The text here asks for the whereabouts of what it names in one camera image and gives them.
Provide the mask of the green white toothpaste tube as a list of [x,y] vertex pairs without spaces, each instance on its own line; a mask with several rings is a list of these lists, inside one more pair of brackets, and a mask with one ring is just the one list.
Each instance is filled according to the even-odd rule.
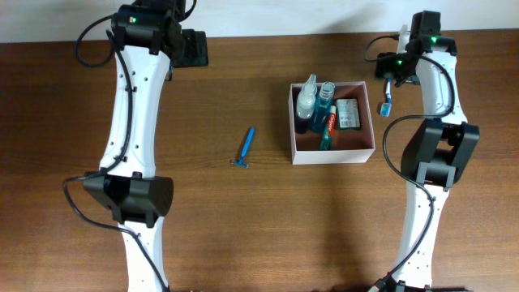
[[329,110],[326,128],[320,141],[320,151],[329,151],[332,149],[332,137],[337,120],[337,107],[332,105]]

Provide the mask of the blue white toothbrush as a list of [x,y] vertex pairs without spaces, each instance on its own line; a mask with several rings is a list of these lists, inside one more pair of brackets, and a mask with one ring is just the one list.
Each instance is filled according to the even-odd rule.
[[379,114],[383,117],[388,117],[392,109],[391,83],[391,79],[386,79],[384,82],[384,102],[380,105],[379,111]]

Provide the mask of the blue disposable razor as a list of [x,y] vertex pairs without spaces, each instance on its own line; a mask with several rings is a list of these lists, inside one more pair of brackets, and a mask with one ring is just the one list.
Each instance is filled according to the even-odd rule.
[[242,146],[242,151],[240,153],[239,159],[232,161],[233,165],[236,165],[236,166],[239,166],[242,168],[248,167],[248,164],[245,162],[245,157],[248,154],[248,151],[251,146],[252,140],[254,139],[254,136],[255,136],[255,128],[251,127],[250,130],[248,131],[247,138]]

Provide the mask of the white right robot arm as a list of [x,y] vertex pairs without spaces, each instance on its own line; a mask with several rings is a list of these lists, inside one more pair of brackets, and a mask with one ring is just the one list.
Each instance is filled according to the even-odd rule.
[[479,141],[478,127],[468,123],[456,84],[457,46],[441,33],[440,13],[414,14],[391,38],[394,52],[372,62],[385,90],[403,84],[422,91],[421,124],[406,145],[399,166],[390,168],[406,181],[406,211],[401,243],[392,269],[373,291],[431,291],[432,256],[441,212]]

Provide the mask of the teal mouthwash bottle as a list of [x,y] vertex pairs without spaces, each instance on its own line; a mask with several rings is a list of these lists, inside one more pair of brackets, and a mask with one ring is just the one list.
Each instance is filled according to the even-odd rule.
[[311,130],[315,133],[324,131],[329,109],[333,102],[335,93],[335,84],[333,82],[324,82],[318,91],[315,102],[315,110],[311,118]]

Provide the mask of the green soap box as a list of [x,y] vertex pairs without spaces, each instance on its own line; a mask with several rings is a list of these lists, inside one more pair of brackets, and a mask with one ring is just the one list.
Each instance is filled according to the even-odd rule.
[[357,99],[337,99],[336,107],[340,131],[359,131],[361,129]]

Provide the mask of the clear spray bottle dark liquid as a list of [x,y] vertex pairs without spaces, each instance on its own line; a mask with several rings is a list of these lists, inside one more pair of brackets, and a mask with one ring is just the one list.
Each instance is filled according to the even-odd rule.
[[316,93],[316,74],[311,74],[306,83],[301,87],[296,100],[294,129],[298,134],[306,133],[310,126],[311,118],[315,110]]

